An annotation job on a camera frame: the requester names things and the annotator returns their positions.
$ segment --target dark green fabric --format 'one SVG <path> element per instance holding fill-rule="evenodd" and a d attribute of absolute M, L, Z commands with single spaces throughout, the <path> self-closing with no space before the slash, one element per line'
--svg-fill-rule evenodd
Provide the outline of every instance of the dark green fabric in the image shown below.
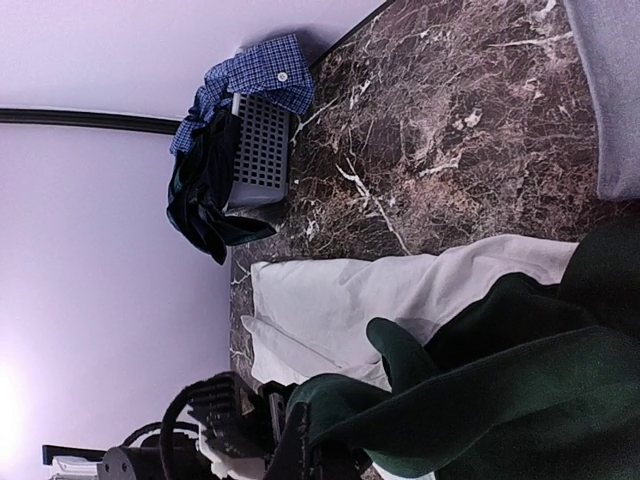
<path fill-rule="evenodd" d="M 504 277 L 424 350 L 373 320 L 392 393 L 321 375 L 289 406 L 403 477 L 640 479 L 638 245 L 638 220 L 594 232 L 559 286 Z"/>

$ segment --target checkered shirt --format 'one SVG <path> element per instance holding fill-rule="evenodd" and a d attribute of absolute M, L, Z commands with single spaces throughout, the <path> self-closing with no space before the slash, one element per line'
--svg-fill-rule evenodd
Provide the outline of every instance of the checkered shirt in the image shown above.
<path fill-rule="evenodd" d="M 302 115 L 311 105 L 313 90 L 295 35 L 250 47 L 207 72 L 173 139 L 171 153 L 188 153 L 193 147 L 193 131 L 208 125 L 217 107 L 228 107 L 234 93 L 260 93 L 285 110 Z"/>

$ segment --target white wall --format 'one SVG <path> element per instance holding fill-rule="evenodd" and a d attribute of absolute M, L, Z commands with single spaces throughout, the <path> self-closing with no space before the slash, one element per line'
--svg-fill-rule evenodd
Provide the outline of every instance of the white wall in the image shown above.
<path fill-rule="evenodd" d="M 238 47 L 310 60 L 382 0 L 0 0 L 0 107 L 182 118 Z M 228 368 L 229 269 L 172 229 L 170 138 L 0 125 L 0 480 L 107 448 Z"/>
<path fill-rule="evenodd" d="M 300 31 L 313 58 L 382 3 L 3 0 L 0 106 L 183 117 L 204 73 L 238 47 Z"/>
<path fill-rule="evenodd" d="M 165 216 L 166 136 L 0 125 L 0 479 L 229 367 L 229 269 Z"/>

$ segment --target marble countertop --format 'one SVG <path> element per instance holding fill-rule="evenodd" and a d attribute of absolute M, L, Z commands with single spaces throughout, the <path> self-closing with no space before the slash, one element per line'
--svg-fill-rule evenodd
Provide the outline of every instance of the marble countertop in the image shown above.
<path fill-rule="evenodd" d="M 232 367 L 247 380 L 256 261 L 438 254 L 491 235 L 580 240 L 638 213 L 596 197 L 592 101 L 561 4 L 397 0 L 314 72 L 278 234 L 233 251 Z"/>

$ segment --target gray plastic basket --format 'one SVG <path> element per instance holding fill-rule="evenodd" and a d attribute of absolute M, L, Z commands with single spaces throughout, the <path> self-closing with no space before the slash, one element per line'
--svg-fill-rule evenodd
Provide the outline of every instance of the gray plastic basket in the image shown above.
<path fill-rule="evenodd" d="M 227 208 L 279 202 L 288 188 L 289 112 L 261 96 L 237 93 L 231 112 L 242 119 L 242 132 Z"/>

